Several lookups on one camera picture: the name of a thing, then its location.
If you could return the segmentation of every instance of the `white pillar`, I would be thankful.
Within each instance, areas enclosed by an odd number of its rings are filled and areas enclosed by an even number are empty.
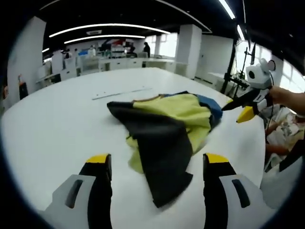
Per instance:
[[[156,46],[154,49],[154,54],[155,55],[159,55],[159,51],[160,51],[160,42],[161,42],[161,36],[157,36],[156,37]]]
[[[135,52],[143,52],[145,39],[134,40],[133,45],[135,47]]]
[[[42,66],[42,45],[46,22],[37,17],[28,21],[20,32],[8,61],[8,88],[10,104],[20,100],[18,76],[27,84],[28,93],[35,92],[38,87],[36,81],[37,70]]]
[[[190,79],[195,78],[201,35],[202,30],[195,25],[180,26],[176,61],[188,64],[186,76]]]

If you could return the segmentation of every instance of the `yellow cloth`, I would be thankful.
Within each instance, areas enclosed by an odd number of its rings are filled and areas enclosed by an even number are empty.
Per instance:
[[[211,112],[209,108],[201,107],[197,96],[193,94],[178,94],[166,98],[157,97],[150,101],[134,102],[133,107],[151,114],[165,115],[183,121],[193,148],[193,154],[197,153],[198,147],[211,130]],[[130,167],[143,173],[137,140],[128,137],[126,142],[135,149],[129,160]]]

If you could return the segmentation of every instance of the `cloth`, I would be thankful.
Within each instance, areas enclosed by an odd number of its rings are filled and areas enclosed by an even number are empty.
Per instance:
[[[289,151],[295,146],[298,140],[304,138],[305,123],[298,123],[295,114],[287,114],[279,122],[279,126],[268,137],[267,141],[271,145],[283,146]]]
[[[211,130],[211,112],[208,107],[200,106],[198,98],[193,94],[178,94],[165,98],[157,97],[146,102],[135,102],[133,105],[146,112],[165,115],[183,121],[191,142],[193,154]],[[143,173],[137,140],[132,137],[126,139],[127,144],[134,148],[129,165],[137,172]]]
[[[142,168],[156,207],[178,197],[193,177],[186,172],[191,156],[211,129],[209,108],[193,94],[107,107],[129,131],[127,142],[137,149],[129,164]]]
[[[173,96],[173,95],[177,95],[177,94],[188,94],[187,91],[184,92],[180,92],[180,93],[176,93],[176,94],[165,94],[165,97],[168,96]],[[199,100],[199,104],[200,106],[206,106],[210,109],[212,115],[210,116],[210,124],[211,124],[211,128],[213,129],[218,122],[220,121],[220,119],[223,116],[223,112],[222,112],[222,108],[220,107],[220,105],[211,98],[205,97],[203,95],[199,95],[199,94],[195,94]]]

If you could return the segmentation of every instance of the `table surface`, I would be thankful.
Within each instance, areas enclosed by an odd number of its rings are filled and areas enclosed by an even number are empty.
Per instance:
[[[98,100],[99,94],[125,93]],[[213,98],[223,106],[228,97],[185,77],[157,68],[93,73],[39,90],[11,107],[2,118],[2,138],[15,180],[25,199],[44,210],[53,191],[71,174],[78,174],[91,156],[112,155],[112,227],[203,228],[203,153],[229,159],[237,173],[260,186],[264,169],[264,126],[259,117],[237,124],[241,108],[224,112],[187,171],[189,187],[170,206],[156,208],[144,175],[127,164],[132,150],[127,131],[107,109],[110,101],[145,99],[187,90]]]

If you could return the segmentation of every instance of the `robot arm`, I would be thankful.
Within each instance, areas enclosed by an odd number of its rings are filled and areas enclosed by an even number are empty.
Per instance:
[[[251,120],[263,109],[273,104],[272,98],[269,95],[272,83],[267,61],[261,59],[259,64],[247,67],[246,72],[250,87],[242,96],[234,99],[222,108],[223,111],[227,111],[240,106],[244,107],[244,110],[236,120],[237,123]]]

